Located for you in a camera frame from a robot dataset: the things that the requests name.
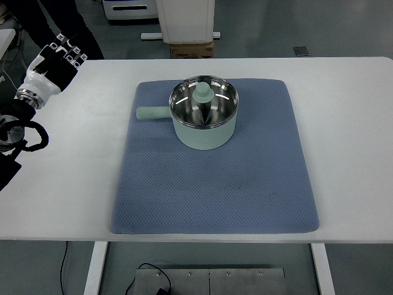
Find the lid knob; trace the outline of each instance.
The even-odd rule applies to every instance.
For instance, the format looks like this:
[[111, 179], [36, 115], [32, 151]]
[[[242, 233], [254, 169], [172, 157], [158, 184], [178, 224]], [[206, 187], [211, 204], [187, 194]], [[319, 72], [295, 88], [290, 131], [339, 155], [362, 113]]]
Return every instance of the lid knob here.
[[214, 91], [206, 82], [200, 82], [196, 85], [192, 98], [199, 103], [209, 103], [214, 98]]

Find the robotic arm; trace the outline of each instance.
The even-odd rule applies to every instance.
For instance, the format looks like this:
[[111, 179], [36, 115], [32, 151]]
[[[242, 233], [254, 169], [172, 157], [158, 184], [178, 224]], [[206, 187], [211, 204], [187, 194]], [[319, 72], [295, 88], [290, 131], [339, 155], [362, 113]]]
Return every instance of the robotic arm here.
[[[73, 44], [74, 39], [59, 34], [45, 46], [29, 65], [15, 98], [0, 109], [0, 191], [21, 168], [15, 161], [21, 151], [33, 152], [49, 143], [45, 129], [31, 119], [36, 109], [45, 106], [52, 95], [59, 94], [71, 83], [87, 59], [86, 54]], [[42, 141], [27, 147], [25, 128], [35, 129]]]

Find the metal plate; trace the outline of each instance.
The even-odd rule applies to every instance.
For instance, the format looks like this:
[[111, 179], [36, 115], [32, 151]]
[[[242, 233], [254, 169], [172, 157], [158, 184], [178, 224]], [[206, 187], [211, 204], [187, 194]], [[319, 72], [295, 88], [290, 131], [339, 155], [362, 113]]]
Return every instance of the metal plate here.
[[284, 295], [283, 269], [211, 269], [210, 295]]
[[[283, 269], [163, 269], [172, 295], [284, 295]], [[134, 295], [156, 295], [169, 289], [167, 278], [155, 269], [138, 269]]]
[[[171, 295], [209, 295], [208, 269], [163, 269], [172, 283]], [[156, 295], [169, 289], [167, 278], [156, 269], [136, 271], [134, 295]]]

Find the gray floor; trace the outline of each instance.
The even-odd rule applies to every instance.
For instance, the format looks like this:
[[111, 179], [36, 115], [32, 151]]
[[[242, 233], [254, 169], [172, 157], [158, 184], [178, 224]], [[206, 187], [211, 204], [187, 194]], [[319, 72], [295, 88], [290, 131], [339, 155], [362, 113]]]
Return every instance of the gray floor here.
[[[157, 22], [109, 23], [100, 3], [76, 2], [107, 59], [169, 58], [167, 44], [139, 39], [141, 33], [159, 32]], [[306, 45], [314, 57], [393, 58], [392, 15], [393, 2], [389, 0], [216, 0], [214, 31], [220, 31], [222, 38], [215, 42], [214, 55], [296, 58], [292, 48]], [[39, 48], [27, 37], [26, 61], [31, 62], [38, 53]], [[15, 49], [10, 50], [4, 67], [18, 86], [24, 69]], [[9, 79], [0, 84], [0, 104], [14, 95]], [[289, 294], [317, 292], [307, 247], [248, 245], [240, 249], [238, 245], [222, 245], [225, 254], [211, 256], [209, 253], [220, 252], [219, 246], [113, 243], [109, 246], [101, 294], [123, 294], [139, 262], [166, 266], [270, 264], [292, 269], [297, 263], [302, 277], [298, 276], [298, 284], [291, 283]], [[61, 294], [59, 276], [64, 248], [65, 242], [0, 241], [0, 294]], [[64, 268], [66, 294], [83, 293], [92, 248], [93, 242], [71, 242]], [[272, 262], [265, 252], [277, 260]], [[327, 253], [337, 294], [391, 294], [392, 245], [327, 245]]]

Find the white table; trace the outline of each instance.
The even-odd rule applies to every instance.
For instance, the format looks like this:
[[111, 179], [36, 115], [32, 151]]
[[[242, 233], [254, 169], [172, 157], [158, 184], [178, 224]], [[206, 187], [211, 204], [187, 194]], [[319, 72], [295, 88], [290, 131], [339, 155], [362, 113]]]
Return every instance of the white table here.
[[[286, 83], [319, 213], [318, 230], [277, 235], [110, 233], [136, 87], [201, 74]], [[323, 243], [392, 243], [392, 77], [393, 61], [382, 57], [87, 61], [72, 84], [34, 118], [47, 129], [50, 144], [18, 157], [22, 169], [0, 193], [0, 237], [312, 243], [317, 252]], [[33, 142], [34, 136], [27, 138]], [[322, 260], [317, 267], [321, 272], [327, 262], [324, 247]]]

